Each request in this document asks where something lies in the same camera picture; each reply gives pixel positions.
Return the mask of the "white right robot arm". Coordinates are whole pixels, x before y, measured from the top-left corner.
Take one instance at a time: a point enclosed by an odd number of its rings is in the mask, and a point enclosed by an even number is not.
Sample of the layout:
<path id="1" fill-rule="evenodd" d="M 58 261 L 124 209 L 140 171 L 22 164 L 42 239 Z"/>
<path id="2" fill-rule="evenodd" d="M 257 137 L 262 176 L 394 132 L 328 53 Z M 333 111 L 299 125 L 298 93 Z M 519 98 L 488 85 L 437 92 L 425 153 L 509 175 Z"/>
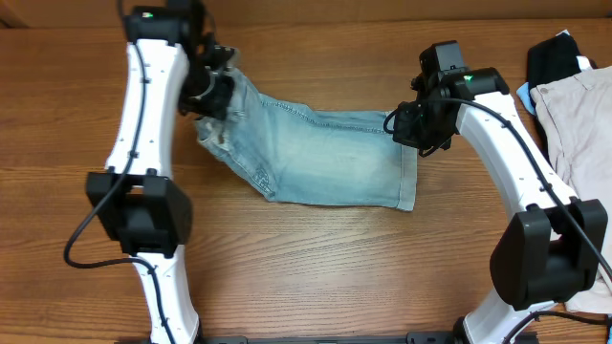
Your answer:
<path id="1" fill-rule="evenodd" d="M 534 343 L 528 326 L 590 290 L 610 266 L 601 249 L 608 216 L 582 200 L 552 169 L 523 125 L 510 89 L 495 68 L 473 70 L 456 41 L 419 57 L 417 96 L 384 121 L 385 132 L 422 157 L 463 137 L 489 171 L 508 226 L 492 252 L 492 291 L 449 332 L 416 332 L 410 343 Z"/>

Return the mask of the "light blue denim shorts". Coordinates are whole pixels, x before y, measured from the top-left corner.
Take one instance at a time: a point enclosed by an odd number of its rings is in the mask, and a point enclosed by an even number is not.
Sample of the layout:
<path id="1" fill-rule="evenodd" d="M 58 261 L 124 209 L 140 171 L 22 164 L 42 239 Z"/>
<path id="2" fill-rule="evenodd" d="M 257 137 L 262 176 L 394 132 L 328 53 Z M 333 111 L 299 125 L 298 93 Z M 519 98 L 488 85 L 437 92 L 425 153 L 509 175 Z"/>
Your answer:
<path id="1" fill-rule="evenodd" d="M 387 112 L 317 111 L 231 77 L 227 117 L 197 120 L 198 141 L 268 201 L 413 209 L 417 152 L 384 132 Z"/>

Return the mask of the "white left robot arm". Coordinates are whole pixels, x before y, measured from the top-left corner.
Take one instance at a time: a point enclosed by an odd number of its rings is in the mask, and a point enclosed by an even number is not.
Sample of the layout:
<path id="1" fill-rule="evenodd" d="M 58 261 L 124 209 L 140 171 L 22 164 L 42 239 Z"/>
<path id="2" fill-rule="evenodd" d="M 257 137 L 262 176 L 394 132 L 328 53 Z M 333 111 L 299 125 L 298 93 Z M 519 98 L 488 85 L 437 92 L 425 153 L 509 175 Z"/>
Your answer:
<path id="1" fill-rule="evenodd" d="M 151 320 L 149 343 L 201 343 L 201 320 L 186 274 L 193 206 L 173 181 L 172 142 L 177 115 L 224 119 L 234 90 L 234 48 L 207 32 L 203 2 L 168 1 L 121 13 L 128 78 L 120 129 L 101 173 L 87 176 L 93 209 L 64 249 L 94 218 L 120 244 L 122 264 L 140 276 Z"/>

